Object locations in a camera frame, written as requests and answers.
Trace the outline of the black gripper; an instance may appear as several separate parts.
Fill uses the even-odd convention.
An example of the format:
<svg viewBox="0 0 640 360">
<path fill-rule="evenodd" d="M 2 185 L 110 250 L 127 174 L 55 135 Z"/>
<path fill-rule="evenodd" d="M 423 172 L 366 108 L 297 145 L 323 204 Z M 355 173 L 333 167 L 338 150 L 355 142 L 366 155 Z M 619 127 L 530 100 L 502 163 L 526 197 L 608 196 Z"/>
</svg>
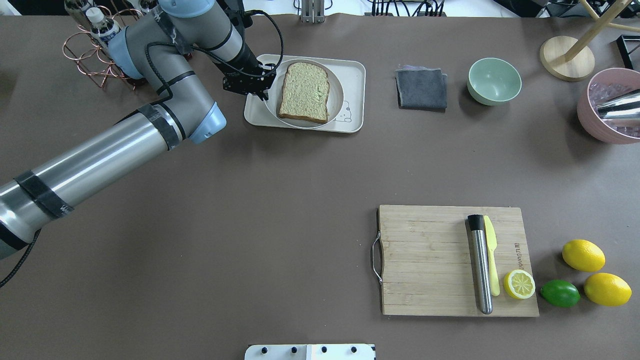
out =
<svg viewBox="0 0 640 360">
<path fill-rule="evenodd" d="M 269 100 L 269 89 L 274 84 L 276 64 L 260 64 L 257 68 L 260 76 L 249 76 L 238 72 L 229 73 L 222 78 L 222 88 L 225 91 L 240 95 L 258 96 L 261 101 Z"/>
</svg>

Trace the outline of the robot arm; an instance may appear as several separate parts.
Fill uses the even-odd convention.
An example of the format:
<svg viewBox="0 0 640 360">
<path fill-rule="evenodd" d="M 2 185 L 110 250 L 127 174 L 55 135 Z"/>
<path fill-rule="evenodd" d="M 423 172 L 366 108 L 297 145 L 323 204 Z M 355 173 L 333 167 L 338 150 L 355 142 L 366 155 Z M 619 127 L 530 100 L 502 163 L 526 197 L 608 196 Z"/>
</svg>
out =
<svg viewBox="0 0 640 360">
<path fill-rule="evenodd" d="M 108 44 L 130 78 L 146 79 L 159 100 L 1 187 L 1 257 L 34 244 L 46 224 L 163 152 L 205 141 L 226 126 L 219 105 L 185 55 L 203 53 L 222 72 L 222 87 L 266 101 L 278 64 L 262 64 L 246 43 L 252 24 L 240 0 L 160 0 Z"/>
</svg>

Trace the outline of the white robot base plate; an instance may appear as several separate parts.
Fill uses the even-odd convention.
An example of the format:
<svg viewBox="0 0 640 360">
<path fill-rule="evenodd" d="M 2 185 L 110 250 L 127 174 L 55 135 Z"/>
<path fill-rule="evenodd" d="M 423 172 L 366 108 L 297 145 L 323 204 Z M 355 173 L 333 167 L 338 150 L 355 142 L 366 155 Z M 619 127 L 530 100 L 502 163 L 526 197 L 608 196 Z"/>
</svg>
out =
<svg viewBox="0 0 640 360">
<path fill-rule="evenodd" d="M 247 347 L 245 360 L 375 360 L 374 344 L 254 344 Z"/>
</svg>

